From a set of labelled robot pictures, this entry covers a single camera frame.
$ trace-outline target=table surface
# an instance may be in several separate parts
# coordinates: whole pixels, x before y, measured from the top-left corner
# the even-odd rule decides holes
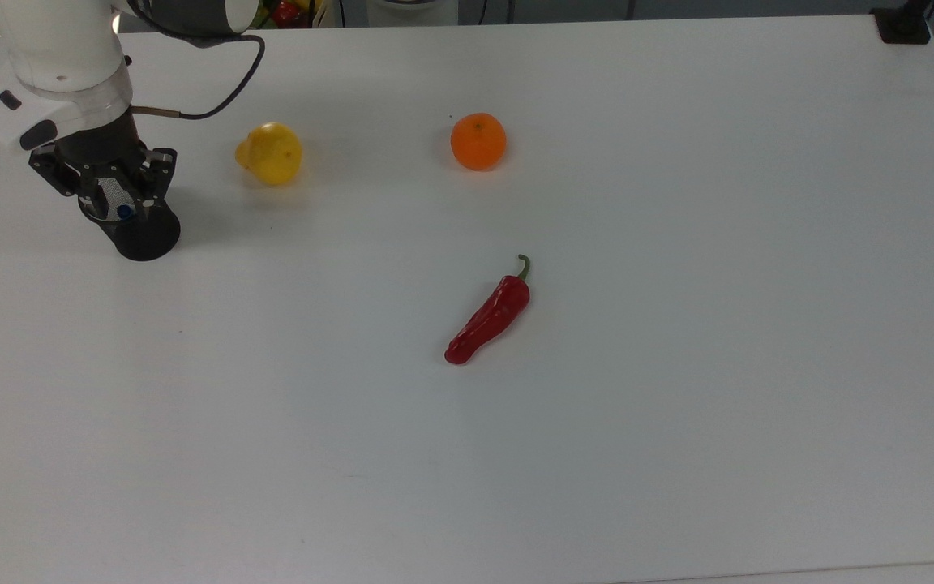
[[[934,561],[934,44],[870,16],[316,30],[115,254],[0,149],[0,581],[581,584]],[[252,48],[124,36],[203,111]],[[0,63],[4,48],[0,43]],[[453,121],[508,129],[460,169]],[[305,147],[266,188],[234,147]],[[533,302],[449,338],[516,254]]]

